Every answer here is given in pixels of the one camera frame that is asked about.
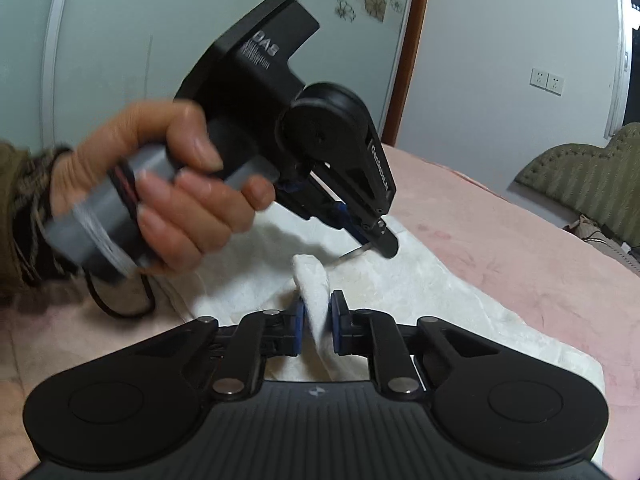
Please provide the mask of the person's left hand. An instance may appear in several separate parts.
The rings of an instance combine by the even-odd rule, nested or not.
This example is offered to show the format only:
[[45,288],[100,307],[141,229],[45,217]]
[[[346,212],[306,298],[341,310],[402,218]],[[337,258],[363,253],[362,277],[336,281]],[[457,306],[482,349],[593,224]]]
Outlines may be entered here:
[[136,177],[140,230],[160,258],[148,269],[151,274],[194,270],[206,255],[224,248],[232,235],[248,231],[256,212],[276,198],[272,184],[262,176],[249,177],[239,191],[212,177],[222,169],[222,159],[209,141],[201,107],[190,101],[141,101],[56,160],[52,214],[66,214],[116,162],[151,142],[164,142],[186,165],[171,183],[149,171]]

